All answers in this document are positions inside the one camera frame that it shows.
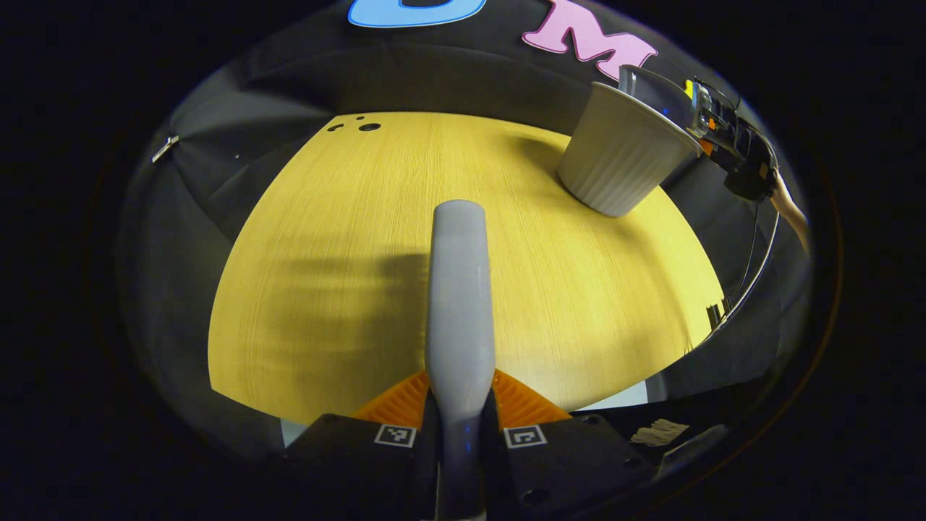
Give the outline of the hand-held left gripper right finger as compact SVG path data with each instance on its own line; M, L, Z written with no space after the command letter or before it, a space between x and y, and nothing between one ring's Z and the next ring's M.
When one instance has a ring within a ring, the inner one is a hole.
M579 520L655 477L655 466L601 415L570 415L502 370L493 374L484 418L490 520Z

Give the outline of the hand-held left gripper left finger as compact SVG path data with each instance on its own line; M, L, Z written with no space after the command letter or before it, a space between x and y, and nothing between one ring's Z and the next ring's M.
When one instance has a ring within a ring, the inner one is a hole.
M439 418L426 372L352 416L324 413L286 448L318 520L436 518Z

